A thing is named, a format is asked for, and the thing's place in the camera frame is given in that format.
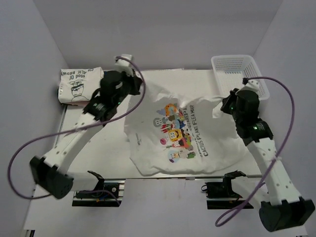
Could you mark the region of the white SpongeBob print t-shirt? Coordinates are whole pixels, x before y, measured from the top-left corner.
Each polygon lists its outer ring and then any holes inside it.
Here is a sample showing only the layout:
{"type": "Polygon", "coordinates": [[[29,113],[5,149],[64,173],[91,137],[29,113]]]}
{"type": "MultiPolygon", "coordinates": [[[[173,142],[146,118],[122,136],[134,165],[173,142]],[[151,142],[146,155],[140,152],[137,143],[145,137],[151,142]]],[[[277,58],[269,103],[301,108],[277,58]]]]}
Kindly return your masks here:
{"type": "Polygon", "coordinates": [[[207,174],[228,168],[246,154],[222,98],[189,98],[154,83],[131,96],[124,132],[130,159],[144,176],[207,174]]]}

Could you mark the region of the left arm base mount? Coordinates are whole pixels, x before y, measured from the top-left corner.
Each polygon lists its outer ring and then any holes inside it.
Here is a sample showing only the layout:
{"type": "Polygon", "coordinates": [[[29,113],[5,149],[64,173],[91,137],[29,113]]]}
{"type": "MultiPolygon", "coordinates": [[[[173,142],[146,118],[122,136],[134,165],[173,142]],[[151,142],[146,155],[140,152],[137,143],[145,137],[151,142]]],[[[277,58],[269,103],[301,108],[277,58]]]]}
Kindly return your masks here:
{"type": "Polygon", "coordinates": [[[119,207],[124,192],[124,180],[105,180],[98,193],[75,192],[72,200],[73,207],[119,207]]]}

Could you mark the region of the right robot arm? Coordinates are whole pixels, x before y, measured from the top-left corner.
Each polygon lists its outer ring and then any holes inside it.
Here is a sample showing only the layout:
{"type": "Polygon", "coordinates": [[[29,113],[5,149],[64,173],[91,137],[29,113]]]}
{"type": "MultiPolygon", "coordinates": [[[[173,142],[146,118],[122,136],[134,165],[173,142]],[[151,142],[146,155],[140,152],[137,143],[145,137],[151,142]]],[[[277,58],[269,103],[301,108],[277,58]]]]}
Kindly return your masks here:
{"type": "Polygon", "coordinates": [[[269,232],[302,226],[315,211],[311,199],[304,199],[292,183],[278,157],[273,134],[268,124],[259,118],[259,97],[255,91],[234,89],[223,99],[221,111],[233,117],[237,134],[254,157],[262,179],[255,186],[246,175],[238,172],[227,178],[223,192],[245,201],[234,207],[238,213],[246,204],[259,212],[259,218],[269,232]]]}

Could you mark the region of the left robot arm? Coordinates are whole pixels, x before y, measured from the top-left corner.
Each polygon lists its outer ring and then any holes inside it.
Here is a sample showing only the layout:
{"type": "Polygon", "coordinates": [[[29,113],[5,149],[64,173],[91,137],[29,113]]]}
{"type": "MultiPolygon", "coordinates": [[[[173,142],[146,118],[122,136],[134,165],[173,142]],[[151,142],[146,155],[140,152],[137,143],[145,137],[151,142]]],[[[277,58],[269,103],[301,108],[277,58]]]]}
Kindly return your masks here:
{"type": "Polygon", "coordinates": [[[139,95],[143,81],[135,71],[108,71],[100,81],[82,114],[57,145],[42,157],[33,157],[30,168],[34,181],[56,199],[69,192],[87,192],[99,197],[105,179],[94,171],[71,173],[69,168],[84,146],[115,117],[118,106],[128,95],[139,95]]]}

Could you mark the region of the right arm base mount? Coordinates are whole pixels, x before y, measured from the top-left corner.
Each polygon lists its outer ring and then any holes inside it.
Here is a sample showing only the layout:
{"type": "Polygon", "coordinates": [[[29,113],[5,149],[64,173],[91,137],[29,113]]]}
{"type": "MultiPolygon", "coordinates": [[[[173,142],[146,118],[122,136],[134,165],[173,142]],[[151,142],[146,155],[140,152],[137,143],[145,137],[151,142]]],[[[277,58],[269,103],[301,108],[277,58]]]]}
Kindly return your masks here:
{"type": "Polygon", "coordinates": [[[209,210],[229,210],[244,201],[242,196],[233,192],[223,181],[207,182],[202,185],[201,191],[206,194],[209,210]]]}

